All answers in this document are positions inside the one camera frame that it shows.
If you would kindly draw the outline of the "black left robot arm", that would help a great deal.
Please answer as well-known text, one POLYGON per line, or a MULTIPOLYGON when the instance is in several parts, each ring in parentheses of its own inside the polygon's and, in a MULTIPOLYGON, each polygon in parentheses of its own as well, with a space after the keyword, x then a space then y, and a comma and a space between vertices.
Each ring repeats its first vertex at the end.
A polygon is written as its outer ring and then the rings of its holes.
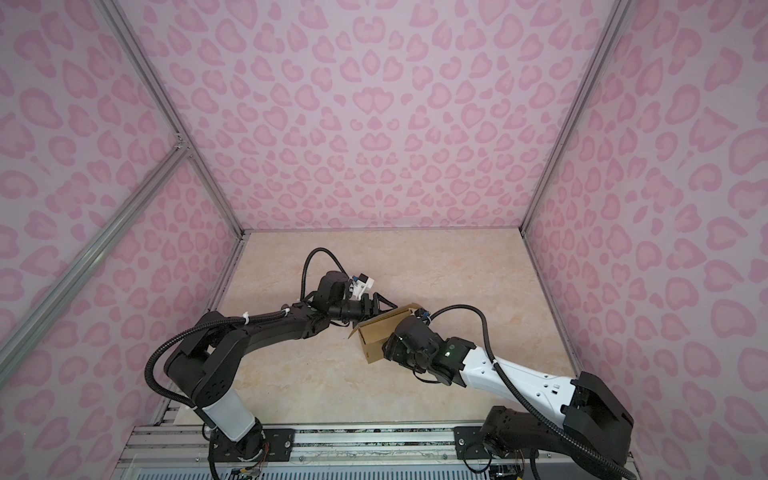
POLYGON ((234 388, 242 359, 281 342, 312 338, 333 324, 356 326, 394 308, 364 274, 329 271, 299 301, 260 315, 227 317, 206 313, 198 323, 166 341, 164 374, 181 390, 187 405, 211 429, 238 443, 256 436, 257 418, 234 388))

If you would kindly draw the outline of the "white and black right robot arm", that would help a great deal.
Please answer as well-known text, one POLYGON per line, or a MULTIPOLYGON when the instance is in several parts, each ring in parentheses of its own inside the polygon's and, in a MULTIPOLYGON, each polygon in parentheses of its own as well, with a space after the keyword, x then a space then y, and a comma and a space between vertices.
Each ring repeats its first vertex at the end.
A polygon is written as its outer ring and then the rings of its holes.
POLYGON ((634 420, 598 376, 553 376, 497 358, 459 337, 442 338, 411 315, 384 342, 383 356, 415 374, 514 401, 494 407, 481 429, 483 448, 503 458, 518 450, 569 456, 599 479, 633 479, 626 462, 634 420))

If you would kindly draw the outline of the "brown cardboard paper box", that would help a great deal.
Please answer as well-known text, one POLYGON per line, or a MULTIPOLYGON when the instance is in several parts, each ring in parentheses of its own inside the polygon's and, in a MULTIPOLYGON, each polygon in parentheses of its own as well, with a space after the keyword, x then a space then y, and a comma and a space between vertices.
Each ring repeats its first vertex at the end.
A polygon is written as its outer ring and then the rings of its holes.
POLYGON ((349 337, 355 337, 359 340, 365 361, 368 364, 373 364, 383 359, 383 345, 396 327, 419 309, 422 309, 421 305, 411 303, 381 313, 355 326, 349 337))

